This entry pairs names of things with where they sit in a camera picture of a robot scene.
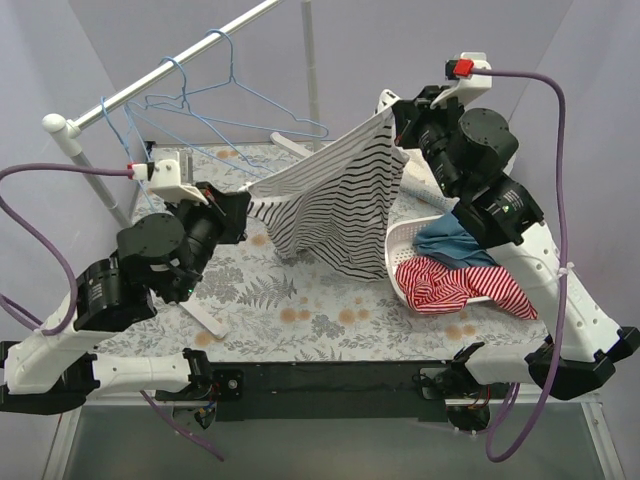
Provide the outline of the black white striped tank top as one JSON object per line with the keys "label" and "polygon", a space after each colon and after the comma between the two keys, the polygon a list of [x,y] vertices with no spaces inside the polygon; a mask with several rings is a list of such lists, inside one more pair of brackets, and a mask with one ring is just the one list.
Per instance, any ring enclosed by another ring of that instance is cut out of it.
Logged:
{"label": "black white striped tank top", "polygon": [[386,278],[389,213],[408,161],[394,143],[393,105],[294,165],[246,186],[249,217],[261,221],[283,258],[308,252],[349,278]]}

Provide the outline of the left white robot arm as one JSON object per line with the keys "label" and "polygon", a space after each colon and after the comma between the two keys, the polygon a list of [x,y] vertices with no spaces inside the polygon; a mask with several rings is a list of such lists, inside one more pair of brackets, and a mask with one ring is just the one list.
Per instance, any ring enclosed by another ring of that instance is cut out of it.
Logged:
{"label": "left white robot arm", "polygon": [[215,387],[207,355],[185,348],[164,357],[99,355],[101,342],[156,316],[153,300],[187,301],[215,248],[246,238],[251,196],[199,182],[201,199],[167,202],[116,236],[117,248],[80,274],[62,305],[21,342],[1,344],[1,409],[53,415],[97,394],[162,390],[200,400]]}

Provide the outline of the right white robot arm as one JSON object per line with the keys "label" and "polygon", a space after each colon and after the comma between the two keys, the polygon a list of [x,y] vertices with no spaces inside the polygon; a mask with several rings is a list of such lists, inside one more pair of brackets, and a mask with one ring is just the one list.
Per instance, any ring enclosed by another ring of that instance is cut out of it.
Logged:
{"label": "right white robot arm", "polygon": [[442,192],[455,200],[461,226],[493,259],[491,267],[451,270],[419,254],[411,236],[432,218],[387,232],[387,272],[413,311],[445,313],[491,300],[523,318],[541,320],[541,344],[475,343],[432,378],[433,388],[475,397],[496,383],[535,384],[559,400],[600,388],[618,361],[639,347],[639,332],[608,317],[576,277],[528,191],[505,171],[518,142],[497,112],[469,108],[457,92],[429,86],[393,104],[396,144],[417,149]]}

